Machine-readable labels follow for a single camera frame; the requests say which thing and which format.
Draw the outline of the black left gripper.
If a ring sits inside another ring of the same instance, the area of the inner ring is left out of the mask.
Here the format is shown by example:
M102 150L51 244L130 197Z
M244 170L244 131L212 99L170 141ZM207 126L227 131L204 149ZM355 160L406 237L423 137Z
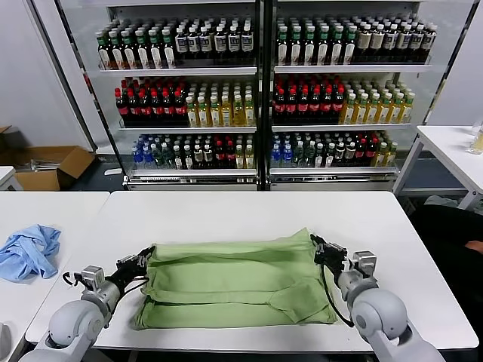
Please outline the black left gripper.
M116 262L117 270L112 274L114 281L119 283L131 283L135 278L144 277L149 258L154 247L147 247L137 255L128 255Z

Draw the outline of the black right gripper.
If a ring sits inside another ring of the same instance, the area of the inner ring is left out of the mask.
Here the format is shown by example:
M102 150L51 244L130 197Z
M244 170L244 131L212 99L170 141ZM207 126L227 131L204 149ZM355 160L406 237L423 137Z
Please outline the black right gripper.
M324 238L311 234L310 239L315 246L314 260L318 265L325 265L331 272L342 272L346 260L346 248L332 244Z

